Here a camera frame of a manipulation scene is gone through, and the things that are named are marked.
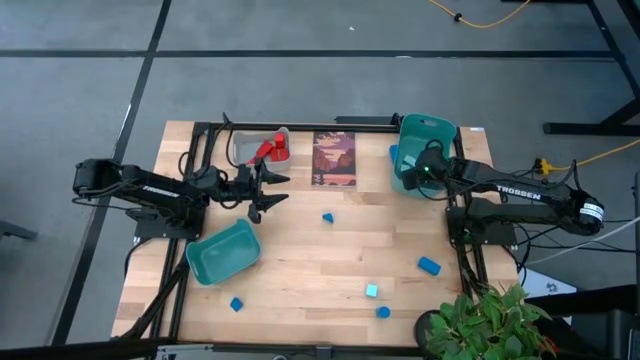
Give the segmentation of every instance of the red object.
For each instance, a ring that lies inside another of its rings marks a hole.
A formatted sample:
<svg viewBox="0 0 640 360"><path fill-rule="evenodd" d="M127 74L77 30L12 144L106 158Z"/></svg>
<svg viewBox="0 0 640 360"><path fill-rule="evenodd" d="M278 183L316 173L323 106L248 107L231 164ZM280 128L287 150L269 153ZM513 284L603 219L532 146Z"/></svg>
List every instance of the red object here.
<svg viewBox="0 0 640 360"><path fill-rule="evenodd" d="M269 141L263 142L262 145L260 145L260 148L258 149L258 151L256 151L256 157L263 158L267 156L267 154L271 152L271 149L273 149L273 145L271 144L271 142Z"/></svg>
<svg viewBox="0 0 640 360"><path fill-rule="evenodd" d="M271 149L271 161L284 161L289 158L289 150L287 149Z"/></svg>
<svg viewBox="0 0 640 360"><path fill-rule="evenodd" d="M284 143L285 138L283 133L276 133L276 136L274 139L276 141L276 149L284 149L286 147Z"/></svg>

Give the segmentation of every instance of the wooden plank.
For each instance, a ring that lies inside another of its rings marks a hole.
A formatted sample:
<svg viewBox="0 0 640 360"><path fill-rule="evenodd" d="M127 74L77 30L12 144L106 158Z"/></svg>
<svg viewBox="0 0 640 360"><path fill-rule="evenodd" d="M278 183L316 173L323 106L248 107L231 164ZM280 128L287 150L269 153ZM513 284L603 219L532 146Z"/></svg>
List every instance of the wooden plank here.
<svg viewBox="0 0 640 360"><path fill-rule="evenodd" d="M192 128L193 122L167 122L155 172L181 178L177 161L189 148ZM461 133L466 157L491 164L484 131L462 128ZM219 136L212 163L233 177L235 169L225 156L227 136L226 131ZM254 226L263 248L260 261L219 286L204 287L189 277L179 340L415 346L415 319L461 292L456 255L447 241L446 203L391 189L388 148L397 135L357 134L358 186L346 190L311 186L312 138L311 132L291 133L292 167L284 174L292 180L265 186L267 193L290 197ZM326 211L334 213L335 224L322 221ZM247 204L233 210L212 204L203 238L246 213ZM166 248L167 240L159 239L133 254L113 335L126 331L155 296ZM504 250L484 249L492 283L517 281ZM421 256L442 265L439 276L416 267ZM369 283L378 285L378 298L365 296ZM238 313L229 307L236 296L245 304ZM162 324L165 335L173 297ZM392 309L390 319L375 318L374 309L381 305Z"/></svg>

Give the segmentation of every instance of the potted plant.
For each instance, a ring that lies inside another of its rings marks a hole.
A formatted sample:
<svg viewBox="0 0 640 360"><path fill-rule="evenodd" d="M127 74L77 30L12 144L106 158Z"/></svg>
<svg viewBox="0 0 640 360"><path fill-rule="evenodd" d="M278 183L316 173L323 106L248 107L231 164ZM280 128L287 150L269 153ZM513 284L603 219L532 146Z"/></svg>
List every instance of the potted plant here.
<svg viewBox="0 0 640 360"><path fill-rule="evenodd" d="M418 319L416 340L428 357L443 360L533 360L546 352L555 356L533 324L540 317L551 318L539 307L525 304L525 297L519 284L504 295L487 286L476 304L460 295L453 305L443 303L440 311L428 311Z"/></svg>

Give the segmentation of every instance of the light blue cube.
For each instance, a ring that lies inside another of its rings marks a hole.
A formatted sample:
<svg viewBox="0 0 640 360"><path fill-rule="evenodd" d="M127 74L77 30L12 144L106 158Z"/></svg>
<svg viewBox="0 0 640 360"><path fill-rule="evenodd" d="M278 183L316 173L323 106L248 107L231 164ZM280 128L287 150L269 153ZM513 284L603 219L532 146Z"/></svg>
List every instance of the light blue cube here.
<svg viewBox="0 0 640 360"><path fill-rule="evenodd" d="M378 296L378 286L377 285L367 285L366 294L368 297L377 297Z"/></svg>

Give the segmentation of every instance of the gray container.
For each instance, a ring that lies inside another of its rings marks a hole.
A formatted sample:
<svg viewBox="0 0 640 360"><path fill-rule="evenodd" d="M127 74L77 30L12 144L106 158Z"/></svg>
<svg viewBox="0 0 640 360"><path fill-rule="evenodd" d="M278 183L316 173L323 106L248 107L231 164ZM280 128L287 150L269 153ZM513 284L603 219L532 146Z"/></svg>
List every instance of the gray container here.
<svg viewBox="0 0 640 360"><path fill-rule="evenodd" d="M278 131L273 132L261 132L258 134L247 134L242 131L234 131L233 139L231 141L234 164L246 164L255 155L256 151L260 148L260 145L265 141L275 141L276 133L280 132L284 134L284 144L289 151L289 158L283 161L272 162L270 156L265 156L264 162L267 165L269 171L284 171L291 166L291 146L289 144L289 129L281 127Z"/></svg>

